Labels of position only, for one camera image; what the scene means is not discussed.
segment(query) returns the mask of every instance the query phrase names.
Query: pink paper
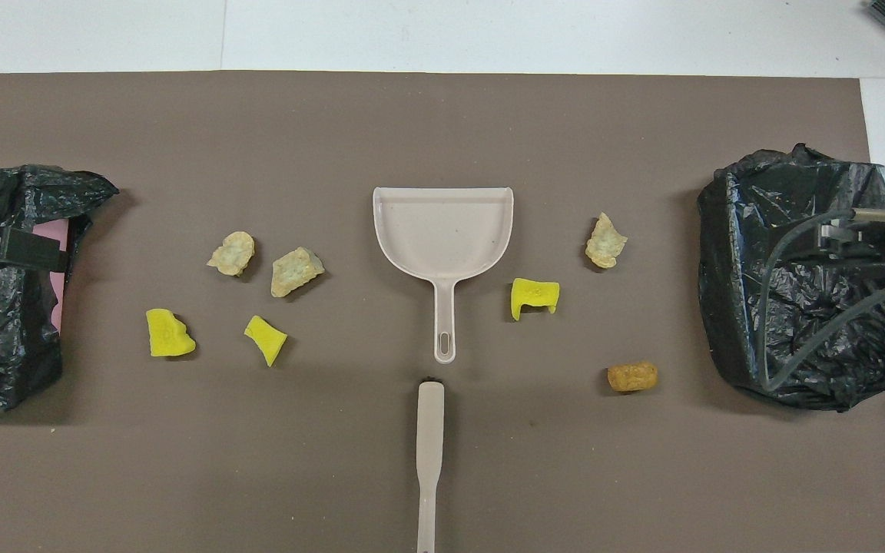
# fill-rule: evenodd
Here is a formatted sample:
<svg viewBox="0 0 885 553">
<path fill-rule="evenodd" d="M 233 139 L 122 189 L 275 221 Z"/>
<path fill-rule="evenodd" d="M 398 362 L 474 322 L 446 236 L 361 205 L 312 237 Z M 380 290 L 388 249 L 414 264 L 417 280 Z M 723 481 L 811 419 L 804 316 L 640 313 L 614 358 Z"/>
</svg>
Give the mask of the pink paper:
<svg viewBox="0 0 885 553">
<path fill-rule="evenodd" d="M 50 223 L 38 224 L 32 228 L 34 234 L 46 236 L 60 241 L 60 249 L 67 251 L 67 220 L 52 220 Z M 50 314 L 50 322 L 60 330 L 60 318 L 63 315 L 64 306 L 64 274 L 50 273 L 50 283 L 53 284 L 53 291 L 57 295 L 57 306 L 53 308 Z"/>
</svg>

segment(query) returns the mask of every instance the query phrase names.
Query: black garbage bag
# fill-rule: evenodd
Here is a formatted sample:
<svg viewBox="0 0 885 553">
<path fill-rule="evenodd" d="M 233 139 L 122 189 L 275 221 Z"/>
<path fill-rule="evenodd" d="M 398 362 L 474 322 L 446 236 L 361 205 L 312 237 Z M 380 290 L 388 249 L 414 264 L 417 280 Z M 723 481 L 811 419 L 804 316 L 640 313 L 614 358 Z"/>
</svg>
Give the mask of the black garbage bag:
<svg viewBox="0 0 885 553">
<path fill-rule="evenodd" d="M 698 196 L 698 289 L 712 359 L 724 380 L 785 406 L 838 412 L 885 390 L 885 302 L 834 333 L 773 392 L 759 384 L 754 330 L 770 227 L 884 203 L 881 165 L 833 160 L 804 144 L 790 154 L 756 151 L 715 172 Z M 767 312 L 771 374 L 835 315 L 884 287 L 885 276 L 857 267 L 779 263 Z"/>
<path fill-rule="evenodd" d="M 89 211 L 118 189 L 101 175 L 24 165 L 0 169 L 0 225 L 32 230 L 70 220 L 67 275 Z M 50 322 L 57 303 L 49 273 L 0 267 L 0 409 L 11 409 L 46 388 L 61 373 L 60 337 Z"/>
</svg>

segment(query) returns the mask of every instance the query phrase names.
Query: yellow sponge piece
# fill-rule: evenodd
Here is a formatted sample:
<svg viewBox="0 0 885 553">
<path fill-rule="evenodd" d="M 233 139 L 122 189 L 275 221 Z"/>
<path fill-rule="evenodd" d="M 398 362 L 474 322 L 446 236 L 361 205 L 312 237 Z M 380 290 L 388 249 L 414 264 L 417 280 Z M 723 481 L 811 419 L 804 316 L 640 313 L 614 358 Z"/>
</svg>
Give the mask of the yellow sponge piece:
<svg viewBox="0 0 885 553">
<path fill-rule="evenodd" d="M 152 357 L 175 357 L 197 349 L 197 343 L 187 334 L 187 326 L 168 309 L 150 309 L 145 312 L 148 323 L 148 349 Z"/>
<path fill-rule="evenodd" d="M 534 280 L 514 279 L 510 287 L 510 316 L 521 319 L 521 306 L 548 307 L 555 312 L 559 304 L 559 283 L 536 283 Z"/>
<path fill-rule="evenodd" d="M 289 337 L 286 333 L 264 322 L 264 319 L 258 315 L 252 317 L 248 326 L 245 326 L 245 336 L 255 340 L 256 346 L 259 346 L 261 353 L 264 354 L 264 360 L 269 367 L 275 362 L 278 350 L 282 349 L 282 344 Z"/>
</svg>

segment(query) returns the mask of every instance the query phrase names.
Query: white table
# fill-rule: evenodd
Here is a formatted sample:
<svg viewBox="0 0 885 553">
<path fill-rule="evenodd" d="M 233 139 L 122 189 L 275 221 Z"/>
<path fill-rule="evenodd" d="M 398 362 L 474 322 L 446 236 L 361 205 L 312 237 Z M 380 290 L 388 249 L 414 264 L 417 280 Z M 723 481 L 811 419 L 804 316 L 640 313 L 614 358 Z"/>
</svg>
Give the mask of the white table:
<svg viewBox="0 0 885 553">
<path fill-rule="evenodd" d="M 217 69 L 853 77 L 885 164 L 885 28 L 857 0 L 0 2 L 0 72 Z"/>
</svg>

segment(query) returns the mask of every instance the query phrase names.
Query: white dustpan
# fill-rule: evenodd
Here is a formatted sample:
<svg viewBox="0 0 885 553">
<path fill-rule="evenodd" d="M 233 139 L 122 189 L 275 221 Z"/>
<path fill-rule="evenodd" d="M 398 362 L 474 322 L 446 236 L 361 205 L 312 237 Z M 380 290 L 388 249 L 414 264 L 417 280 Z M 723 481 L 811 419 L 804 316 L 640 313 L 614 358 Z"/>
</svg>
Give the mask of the white dustpan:
<svg viewBox="0 0 885 553">
<path fill-rule="evenodd" d="M 436 361 L 456 358 L 453 290 L 494 267 L 510 241 L 509 188 L 376 188 L 375 231 L 384 256 L 436 288 Z"/>
</svg>

